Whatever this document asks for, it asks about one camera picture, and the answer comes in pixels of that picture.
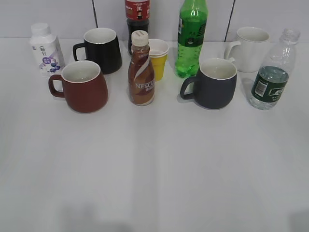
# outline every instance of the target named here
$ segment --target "bottle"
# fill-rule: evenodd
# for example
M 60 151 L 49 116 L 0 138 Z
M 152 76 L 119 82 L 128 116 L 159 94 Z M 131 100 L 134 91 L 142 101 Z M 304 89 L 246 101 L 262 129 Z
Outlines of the bottle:
M 47 23 L 31 26 L 30 45 L 38 68 L 43 77 L 61 73 L 65 66 L 64 58 L 56 35 L 52 35 Z
M 128 51 L 132 55 L 131 34 L 136 30 L 148 32 L 150 17 L 150 0 L 125 0 L 126 1 L 126 23 L 129 30 Z
M 148 105 L 154 99 L 155 72 L 149 57 L 148 33 L 132 33 L 132 59 L 128 71 L 130 100 L 136 105 Z
M 299 37 L 299 31 L 285 29 L 280 41 L 266 55 L 249 98 L 255 108 L 269 110 L 278 103 L 295 65 Z
M 180 9 L 178 58 L 176 74 L 181 78 L 195 76 L 199 68 L 208 9 L 205 0 L 185 0 Z

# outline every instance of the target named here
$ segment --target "stacked cups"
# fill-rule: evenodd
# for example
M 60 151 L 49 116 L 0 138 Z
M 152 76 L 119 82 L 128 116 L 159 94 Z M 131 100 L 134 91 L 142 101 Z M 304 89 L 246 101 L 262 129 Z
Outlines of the stacked cups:
M 165 62 L 168 58 L 169 45 L 159 39 L 150 39 L 150 58 L 154 67 L 155 81 L 160 81 L 164 74 Z

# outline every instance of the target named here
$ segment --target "tile grout line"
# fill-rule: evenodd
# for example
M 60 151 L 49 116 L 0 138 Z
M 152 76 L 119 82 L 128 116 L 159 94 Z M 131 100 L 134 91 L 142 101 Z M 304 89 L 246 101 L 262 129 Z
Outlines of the tile grout line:
M 91 2 L 92 2 L 92 9 L 93 9 L 93 15 L 94 15 L 94 18 L 95 18 L 96 27 L 98 28 L 98 20 L 97 20 L 95 2 L 94 2 L 94 0 L 91 0 Z
M 228 31 L 230 30 L 230 25 L 231 25 L 231 20 L 232 20 L 233 12 L 234 12 L 235 2 L 236 2 L 236 0 L 234 0 L 234 2 L 233 2 L 233 6 L 232 6 L 232 10 L 231 10 L 231 15 L 230 15 L 230 19 L 228 21 L 224 42 L 226 42 L 227 34 L 228 34 Z

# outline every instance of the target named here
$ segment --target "mug handle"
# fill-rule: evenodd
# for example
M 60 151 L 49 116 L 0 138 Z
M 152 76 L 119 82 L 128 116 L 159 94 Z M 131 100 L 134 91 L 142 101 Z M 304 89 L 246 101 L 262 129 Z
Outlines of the mug handle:
M 235 59 L 234 59 L 233 57 L 230 58 L 230 53 L 231 53 L 233 47 L 239 46 L 239 45 L 241 45 L 241 42 L 240 42 L 240 41 L 230 42 L 230 43 L 227 45 L 227 47 L 226 47 L 226 49 L 225 49 L 225 51 L 224 51 L 224 56 L 223 56 L 224 59 L 227 59 L 227 60 L 230 61 L 230 62 L 234 62 Z
M 85 43 L 78 43 L 78 44 L 76 44 L 76 45 L 73 46 L 73 56 L 74 56 L 74 60 L 75 60 L 75 61 L 78 61 L 77 55 L 76 55 L 76 50 L 77 50 L 78 48 L 82 48 L 82 47 L 85 47 Z
M 55 89 L 55 86 L 54 86 L 54 81 L 55 80 L 58 80 L 58 81 L 62 81 L 62 77 L 61 75 L 59 74 L 56 74 L 56 75 L 52 75 L 49 80 L 48 80 L 48 87 L 49 87 L 49 91 L 50 93 L 55 96 L 55 97 L 58 97 L 58 98 L 64 98 L 64 93 L 63 92 L 59 92 Z
M 185 94 L 185 90 L 187 89 L 188 85 L 193 83 L 193 82 L 198 82 L 199 78 L 197 76 L 193 76 L 193 77 L 189 77 L 188 79 L 186 79 L 183 82 L 182 88 L 180 89 L 180 96 L 182 99 L 184 100 L 189 100 L 189 99 L 193 99 L 194 95 L 193 93 L 189 93 L 189 94 Z

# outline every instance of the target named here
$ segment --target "wall tile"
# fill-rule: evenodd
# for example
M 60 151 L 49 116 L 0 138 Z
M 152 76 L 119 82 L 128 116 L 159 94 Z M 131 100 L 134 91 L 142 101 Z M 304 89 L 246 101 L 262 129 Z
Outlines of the wall tile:
M 302 32 L 300 41 L 309 42 L 308 0 L 236 0 L 227 40 L 232 41 L 237 29 L 244 26 L 267 30 L 277 41 L 285 28 Z
M 151 38 L 177 41 L 179 10 L 183 0 L 151 0 Z M 206 41 L 223 41 L 233 0 L 208 0 Z M 125 0 L 95 0 L 99 27 L 114 29 L 121 40 L 128 39 Z
M 95 27 L 91 0 L 0 1 L 0 37 L 30 37 L 36 22 L 48 23 L 60 38 L 82 38 Z

